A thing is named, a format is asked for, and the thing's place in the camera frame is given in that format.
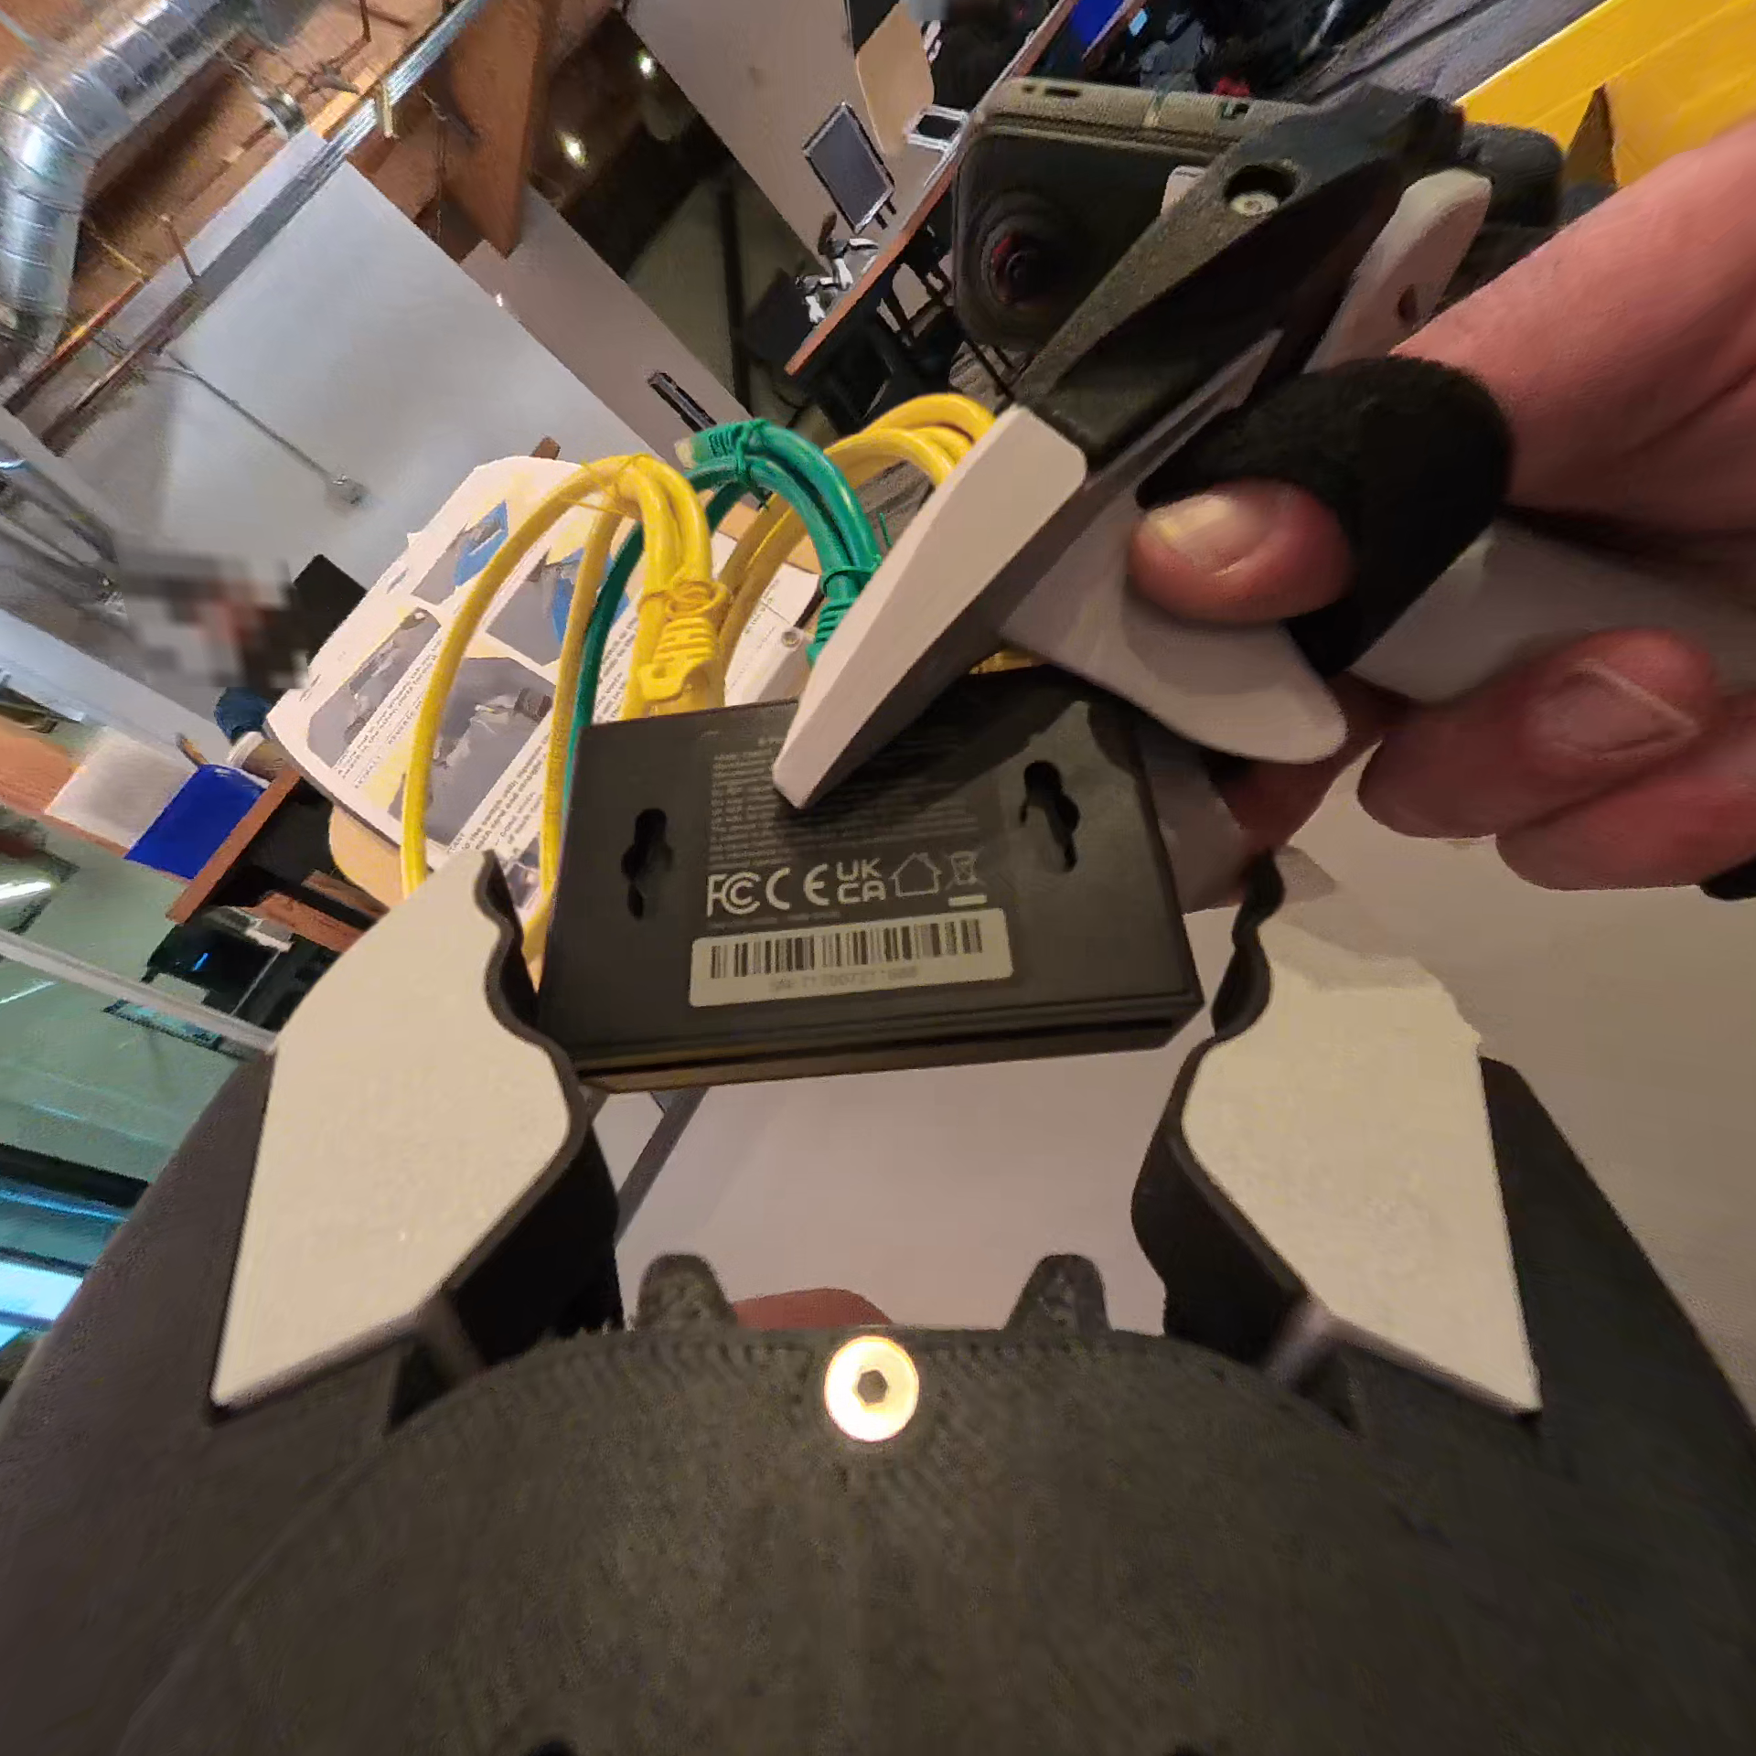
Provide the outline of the white box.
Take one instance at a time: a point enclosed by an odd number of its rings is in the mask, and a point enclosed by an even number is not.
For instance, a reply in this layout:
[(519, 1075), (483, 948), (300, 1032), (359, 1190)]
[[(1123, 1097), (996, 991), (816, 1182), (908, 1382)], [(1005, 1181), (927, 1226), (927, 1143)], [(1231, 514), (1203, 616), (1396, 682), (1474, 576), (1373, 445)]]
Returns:
[(185, 753), (100, 729), (46, 802), (46, 818), (127, 853), (192, 776), (194, 763)]

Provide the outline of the brown wooden desk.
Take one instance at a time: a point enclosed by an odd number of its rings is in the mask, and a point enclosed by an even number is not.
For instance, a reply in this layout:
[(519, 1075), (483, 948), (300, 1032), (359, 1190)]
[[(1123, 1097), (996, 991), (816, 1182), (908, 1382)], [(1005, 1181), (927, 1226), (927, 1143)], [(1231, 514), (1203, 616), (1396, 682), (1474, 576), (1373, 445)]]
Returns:
[(168, 907), (168, 921), (189, 926), (206, 912), (232, 909), (345, 953), (387, 907), (344, 875), (332, 819), (332, 800), (300, 770), (284, 770)]

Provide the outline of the blue storage bin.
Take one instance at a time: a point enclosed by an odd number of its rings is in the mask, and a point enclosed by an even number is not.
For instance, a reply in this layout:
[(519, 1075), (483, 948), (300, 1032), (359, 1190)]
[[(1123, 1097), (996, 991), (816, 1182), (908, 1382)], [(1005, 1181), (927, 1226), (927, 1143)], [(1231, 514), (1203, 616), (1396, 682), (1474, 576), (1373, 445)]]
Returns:
[(189, 882), (232, 837), (267, 786), (261, 778), (226, 763), (197, 765), (123, 857)]

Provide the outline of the metal wall conduit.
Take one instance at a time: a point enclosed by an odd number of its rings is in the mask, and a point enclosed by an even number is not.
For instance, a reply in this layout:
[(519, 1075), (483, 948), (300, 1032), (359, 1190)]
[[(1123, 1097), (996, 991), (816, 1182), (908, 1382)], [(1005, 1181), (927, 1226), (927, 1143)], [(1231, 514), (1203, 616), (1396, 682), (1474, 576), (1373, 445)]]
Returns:
[(231, 391), (221, 389), (218, 382), (189, 365), (185, 359), (173, 357), (170, 353), (160, 353), (150, 359), (148, 371), (155, 376), (175, 378), (194, 384), (206, 394), (214, 398), (223, 409), (239, 418), (259, 439), (267, 441), (274, 450), (290, 458), (302, 470), (314, 476), (323, 484), (323, 491), (328, 495), (328, 500), (337, 506), (356, 509), (366, 506), (366, 502), (370, 500), (366, 483), (357, 481), (356, 476), (344, 470), (327, 465), (323, 460), (319, 460), (300, 443), (296, 443), (296, 439), (290, 439), (284, 430), (276, 429), (252, 406), (241, 401)]

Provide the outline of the black network switch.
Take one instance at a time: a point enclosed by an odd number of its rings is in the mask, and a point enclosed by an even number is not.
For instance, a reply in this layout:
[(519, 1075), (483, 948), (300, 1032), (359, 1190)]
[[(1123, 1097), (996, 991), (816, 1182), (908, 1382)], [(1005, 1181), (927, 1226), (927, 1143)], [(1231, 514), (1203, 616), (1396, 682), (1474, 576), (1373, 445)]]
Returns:
[(819, 802), (795, 702), (584, 732), (538, 1028), (658, 1090), (1162, 1048), (1205, 1006), (1138, 714), (978, 672)]

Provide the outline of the wooden document stand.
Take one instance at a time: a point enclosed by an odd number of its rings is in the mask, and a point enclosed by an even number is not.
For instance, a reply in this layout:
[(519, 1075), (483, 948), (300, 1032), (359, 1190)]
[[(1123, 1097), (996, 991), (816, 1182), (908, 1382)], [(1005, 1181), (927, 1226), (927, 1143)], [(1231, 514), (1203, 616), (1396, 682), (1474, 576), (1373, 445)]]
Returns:
[(887, 156), (899, 154), (934, 96), (925, 30), (905, 1), (844, 1), (842, 10), (872, 137)]

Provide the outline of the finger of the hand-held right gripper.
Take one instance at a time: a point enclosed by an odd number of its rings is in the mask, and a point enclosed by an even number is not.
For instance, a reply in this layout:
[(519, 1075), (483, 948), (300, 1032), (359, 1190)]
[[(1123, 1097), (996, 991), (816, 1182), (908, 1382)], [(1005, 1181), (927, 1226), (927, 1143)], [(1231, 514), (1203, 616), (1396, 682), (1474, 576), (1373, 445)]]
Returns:
[(1086, 481), (1084, 450), (1036, 411), (996, 419), (827, 642), (774, 765), (786, 802), (822, 800), (999, 648)]
[(1235, 902), (1255, 850), (1218, 783), (1214, 753), (1145, 718), (1136, 732), (1181, 912)]

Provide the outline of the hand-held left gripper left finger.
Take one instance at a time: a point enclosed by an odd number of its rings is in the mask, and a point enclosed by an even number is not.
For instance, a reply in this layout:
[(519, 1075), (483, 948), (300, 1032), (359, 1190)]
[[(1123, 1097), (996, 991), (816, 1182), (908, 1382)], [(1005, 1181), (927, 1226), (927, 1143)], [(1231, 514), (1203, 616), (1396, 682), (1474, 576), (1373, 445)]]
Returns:
[(456, 854), (273, 1052), (211, 1402), (414, 1346), (444, 1382), (618, 1325), (619, 1199), (497, 861)]

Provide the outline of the silver ventilation duct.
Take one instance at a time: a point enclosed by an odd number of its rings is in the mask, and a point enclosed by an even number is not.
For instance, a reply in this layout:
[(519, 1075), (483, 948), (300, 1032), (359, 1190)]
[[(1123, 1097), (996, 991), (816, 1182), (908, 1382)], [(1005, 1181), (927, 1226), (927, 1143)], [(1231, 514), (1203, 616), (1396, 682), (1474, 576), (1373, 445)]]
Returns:
[(282, 3), (118, 1), (8, 78), (2, 91), (2, 378), (56, 345), (100, 161), (250, 33), (284, 35)]

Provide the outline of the yellow plastic bin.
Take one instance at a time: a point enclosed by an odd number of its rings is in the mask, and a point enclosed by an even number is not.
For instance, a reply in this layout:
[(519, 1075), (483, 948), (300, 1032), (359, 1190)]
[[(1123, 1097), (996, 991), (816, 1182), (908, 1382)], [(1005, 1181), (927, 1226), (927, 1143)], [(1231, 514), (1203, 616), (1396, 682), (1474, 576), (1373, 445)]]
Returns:
[(1607, 1), (1461, 98), (1556, 140), (1575, 184), (1627, 187), (1754, 115), (1753, 1)]

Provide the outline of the person's right hand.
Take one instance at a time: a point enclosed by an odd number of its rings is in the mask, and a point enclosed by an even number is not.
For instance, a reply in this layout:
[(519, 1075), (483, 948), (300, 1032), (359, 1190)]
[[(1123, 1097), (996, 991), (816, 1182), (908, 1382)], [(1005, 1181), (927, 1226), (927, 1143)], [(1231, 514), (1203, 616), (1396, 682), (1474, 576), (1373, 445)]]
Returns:
[[(1512, 432), (1512, 506), (1753, 599), (1753, 124), (1688, 151), (1435, 318), (1407, 357), (1478, 381)], [(1196, 622), (1288, 622), (1353, 590), (1345, 523), (1275, 479), (1162, 495), (1133, 591)], [(1754, 705), (1666, 629), (1534, 650), (1432, 706), (1342, 678), (1347, 742), (1220, 780), (1244, 857), (1357, 799), (1421, 840), (1491, 840), (1551, 890), (1707, 887), (1754, 853)]]

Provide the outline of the computer monitor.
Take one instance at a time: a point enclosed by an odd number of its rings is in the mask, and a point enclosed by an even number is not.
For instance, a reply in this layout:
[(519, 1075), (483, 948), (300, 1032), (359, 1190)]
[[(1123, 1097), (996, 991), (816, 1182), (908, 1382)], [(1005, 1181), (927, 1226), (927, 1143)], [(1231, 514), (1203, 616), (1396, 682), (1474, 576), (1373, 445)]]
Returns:
[(804, 156), (852, 233), (893, 206), (890, 169), (849, 103), (828, 111), (805, 137)]

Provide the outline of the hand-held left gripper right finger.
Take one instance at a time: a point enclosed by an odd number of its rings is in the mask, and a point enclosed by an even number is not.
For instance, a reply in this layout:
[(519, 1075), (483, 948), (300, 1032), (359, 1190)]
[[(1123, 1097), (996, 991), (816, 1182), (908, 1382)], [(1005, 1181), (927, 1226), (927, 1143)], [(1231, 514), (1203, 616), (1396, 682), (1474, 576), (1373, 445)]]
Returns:
[(1353, 1349), (1494, 1412), (1544, 1405), (1478, 1031), (1299, 850), (1244, 879), (1131, 1218), (1181, 1341), (1288, 1387)]

